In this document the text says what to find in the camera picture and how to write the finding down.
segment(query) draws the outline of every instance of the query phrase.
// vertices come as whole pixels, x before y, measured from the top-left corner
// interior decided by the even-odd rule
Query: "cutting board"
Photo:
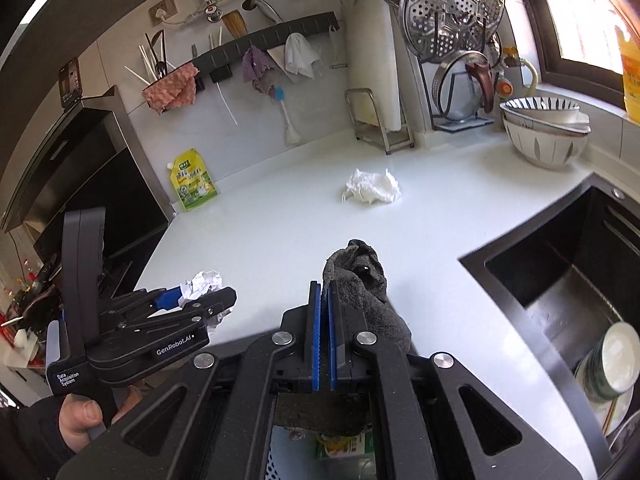
[[[349,88],[370,88],[387,130],[401,128],[398,69],[391,26],[391,9],[384,0],[355,0],[346,13]],[[353,96],[356,119],[378,126],[373,105],[364,95]]]

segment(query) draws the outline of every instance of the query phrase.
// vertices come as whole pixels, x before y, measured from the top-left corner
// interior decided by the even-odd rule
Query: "window frame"
[[[622,74],[563,58],[547,0],[522,1],[527,9],[536,43],[542,81],[624,108]]]

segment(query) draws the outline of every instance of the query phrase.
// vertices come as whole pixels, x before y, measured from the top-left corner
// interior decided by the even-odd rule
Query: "white countertop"
[[[256,180],[265,168],[278,168]],[[341,201],[355,168],[398,179],[391,205]],[[238,292],[218,344],[280,325],[349,240],[371,245],[388,296],[418,352],[447,351],[493,390],[586,480],[597,477],[569,409],[520,335],[458,258],[529,219],[593,171],[553,172],[521,158],[504,134],[471,130],[436,150],[379,149],[344,134],[290,150],[219,183],[221,194],[179,214],[139,287],[167,288],[218,270]]]

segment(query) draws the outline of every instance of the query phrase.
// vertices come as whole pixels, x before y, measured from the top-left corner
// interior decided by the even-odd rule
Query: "human hand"
[[[113,417],[112,424],[120,420],[124,415],[142,400],[140,390],[135,386],[129,387],[129,395],[123,402],[120,410]],[[60,434],[66,445],[74,452],[79,452],[86,447],[91,439],[86,430],[95,428],[102,422],[102,410],[95,400],[87,400],[69,394],[65,397],[60,408],[58,426]]]

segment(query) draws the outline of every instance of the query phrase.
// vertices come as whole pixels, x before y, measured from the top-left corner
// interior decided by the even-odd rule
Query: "purple cloth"
[[[273,93],[273,85],[265,91],[262,86],[262,76],[267,70],[275,68],[273,60],[256,46],[252,45],[242,57],[242,80],[245,83],[252,82],[255,90],[262,94]]]

